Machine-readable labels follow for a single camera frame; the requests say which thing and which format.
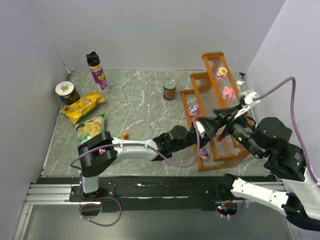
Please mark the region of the small orange bear figure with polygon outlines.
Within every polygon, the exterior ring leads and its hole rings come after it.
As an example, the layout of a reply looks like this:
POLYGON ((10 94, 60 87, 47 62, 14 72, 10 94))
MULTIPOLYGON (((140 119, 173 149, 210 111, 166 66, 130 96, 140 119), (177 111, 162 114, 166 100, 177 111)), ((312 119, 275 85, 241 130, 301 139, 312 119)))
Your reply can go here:
POLYGON ((123 137, 123 139, 126 140, 126 139, 129 137, 129 135, 128 135, 127 132, 123 132, 123 133, 122 133, 122 137, 123 137))

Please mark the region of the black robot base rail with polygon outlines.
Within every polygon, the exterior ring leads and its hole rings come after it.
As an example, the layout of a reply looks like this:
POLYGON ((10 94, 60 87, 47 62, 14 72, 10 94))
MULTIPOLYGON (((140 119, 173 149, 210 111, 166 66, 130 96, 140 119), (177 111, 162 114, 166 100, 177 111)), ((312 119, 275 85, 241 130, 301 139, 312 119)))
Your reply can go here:
POLYGON ((98 190, 80 193, 78 177, 41 177, 38 185, 70 186, 69 203, 94 203, 103 213, 152 210, 215 211, 218 202, 235 203, 222 176, 102 176, 98 190))

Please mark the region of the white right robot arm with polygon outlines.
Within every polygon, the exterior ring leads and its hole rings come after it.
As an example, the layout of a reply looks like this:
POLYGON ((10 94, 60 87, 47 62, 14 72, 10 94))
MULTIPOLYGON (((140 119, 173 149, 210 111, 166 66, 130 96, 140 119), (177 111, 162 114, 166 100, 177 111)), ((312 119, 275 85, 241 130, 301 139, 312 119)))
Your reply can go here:
POLYGON ((280 192, 249 183, 239 176, 226 173, 217 192, 224 200, 243 198, 270 207, 298 228, 320 230, 320 189, 311 177, 307 155, 301 146, 289 142, 292 130, 277 117, 263 118, 254 127, 238 107, 213 110, 215 132, 224 128, 219 138, 232 136, 257 159, 266 158, 263 165, 281 179, 290 191, 280 192))

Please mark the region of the pink figure with green hat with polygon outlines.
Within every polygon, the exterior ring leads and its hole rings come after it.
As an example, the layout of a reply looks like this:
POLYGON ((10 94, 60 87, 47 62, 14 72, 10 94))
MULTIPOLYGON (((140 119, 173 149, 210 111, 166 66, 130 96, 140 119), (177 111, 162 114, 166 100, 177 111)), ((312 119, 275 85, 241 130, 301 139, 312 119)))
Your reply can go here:
POLYGON ((218 67, 216 73, 217 79, 221 82, 224 81, 228 76, 228 70, 225 67, 218 67))

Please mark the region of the purple figure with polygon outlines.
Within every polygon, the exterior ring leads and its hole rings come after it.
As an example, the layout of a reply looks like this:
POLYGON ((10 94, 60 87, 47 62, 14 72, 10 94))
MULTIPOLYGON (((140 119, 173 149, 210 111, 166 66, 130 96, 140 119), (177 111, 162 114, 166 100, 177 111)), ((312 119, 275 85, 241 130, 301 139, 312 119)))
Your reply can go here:
POLYGON ((210 152, 208 151, 208 149, 206 147, 202 147, 200 150, 199 150, 199 157, 202 159, 202 160, 207 160, 209 158, 209 155, 210 155, 210 152))

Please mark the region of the pink pig figure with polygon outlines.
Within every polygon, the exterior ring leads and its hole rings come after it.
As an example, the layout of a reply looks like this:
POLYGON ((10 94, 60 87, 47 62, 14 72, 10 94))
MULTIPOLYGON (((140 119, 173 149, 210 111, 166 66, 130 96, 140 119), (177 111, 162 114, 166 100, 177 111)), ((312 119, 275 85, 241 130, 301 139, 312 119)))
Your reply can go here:
POLYGON ((222 90, 222 97, 226 101, 231 101, 235 95, 234 90, 231 87, 225 86, 222 90))

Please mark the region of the purple bunny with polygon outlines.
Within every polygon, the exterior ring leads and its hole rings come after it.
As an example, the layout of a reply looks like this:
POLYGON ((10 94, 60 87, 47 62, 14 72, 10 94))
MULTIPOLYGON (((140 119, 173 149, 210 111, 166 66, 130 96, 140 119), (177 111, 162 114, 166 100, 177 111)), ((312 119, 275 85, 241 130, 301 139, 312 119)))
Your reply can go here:
POLYGON ((195 117, 199 113, 200 107, 198 104, 195 104, 188 108, 188 113, 191 117, 195 117))

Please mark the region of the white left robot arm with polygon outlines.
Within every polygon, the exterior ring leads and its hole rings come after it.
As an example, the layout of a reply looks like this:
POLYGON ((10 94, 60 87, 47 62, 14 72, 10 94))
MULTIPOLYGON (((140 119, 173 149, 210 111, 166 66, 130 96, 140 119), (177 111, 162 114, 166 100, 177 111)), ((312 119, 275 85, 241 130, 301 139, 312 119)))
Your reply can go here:
POLYGON ((190 129, 176 125, 170 131, 144 141, 118 139, 108 131, 101 132, 77 148, 82 191, 84 194, 96 192, 99 175, 115 160, 167 161, 173 153, 192 145, 203 148, 216 136, 218 129, 212 117, 201 116, 193 121, 190 129))

